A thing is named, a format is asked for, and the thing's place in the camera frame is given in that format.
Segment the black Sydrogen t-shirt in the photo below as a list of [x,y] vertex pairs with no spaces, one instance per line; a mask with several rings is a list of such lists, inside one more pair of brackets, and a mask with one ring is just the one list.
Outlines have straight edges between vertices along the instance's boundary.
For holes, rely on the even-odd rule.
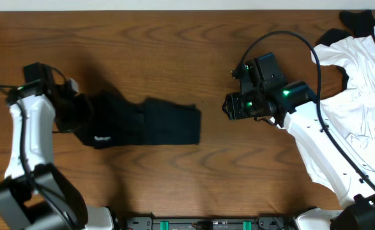
[[91,120],[74,132],[85,146],[104,149],[127,145],[199,144],[201,111],[195,105],[146,98],[131,103],[101,91],[91,98]]

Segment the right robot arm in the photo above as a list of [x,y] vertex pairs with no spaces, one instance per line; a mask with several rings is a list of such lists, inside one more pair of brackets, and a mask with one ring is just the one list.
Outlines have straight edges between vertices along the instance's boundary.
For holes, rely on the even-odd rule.
[[265,91],[250,85],[229,93],[222,110],[230,120],[254,118],[295,138],[304,163],[312,163],[335,193],[340,210],[314,208],[291,219],[292,229],[375,229],[375,170],[363,162],[316,108],[316,95],[304,82]]

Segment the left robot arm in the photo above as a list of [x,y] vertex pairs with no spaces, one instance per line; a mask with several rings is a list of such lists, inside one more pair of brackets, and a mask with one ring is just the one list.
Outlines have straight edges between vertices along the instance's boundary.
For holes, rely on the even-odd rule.
[[7,93],[13,139],[0,182],[0,216],[10,229],[115,229],[110,209],[86,205],[54,165],[53,89],[35,80]]

